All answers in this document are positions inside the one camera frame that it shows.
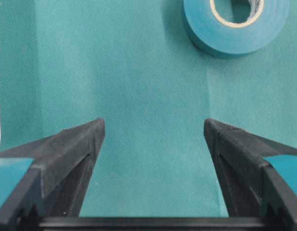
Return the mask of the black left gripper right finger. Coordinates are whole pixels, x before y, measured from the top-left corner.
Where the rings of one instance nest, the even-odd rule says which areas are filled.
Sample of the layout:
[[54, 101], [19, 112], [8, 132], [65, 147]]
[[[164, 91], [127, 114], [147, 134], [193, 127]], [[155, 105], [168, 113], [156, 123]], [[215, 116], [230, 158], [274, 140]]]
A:
[[297, 231], [297, 148], [212, 118], [204, 137], [228, 215]]

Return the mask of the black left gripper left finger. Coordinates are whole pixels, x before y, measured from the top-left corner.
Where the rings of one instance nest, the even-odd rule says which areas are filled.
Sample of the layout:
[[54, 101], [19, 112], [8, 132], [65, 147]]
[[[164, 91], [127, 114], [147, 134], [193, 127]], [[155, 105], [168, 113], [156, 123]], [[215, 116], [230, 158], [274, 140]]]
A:
[[97, 118], [0, 152], [0, 231], [23, 218], [79, 216], [104, 137]]

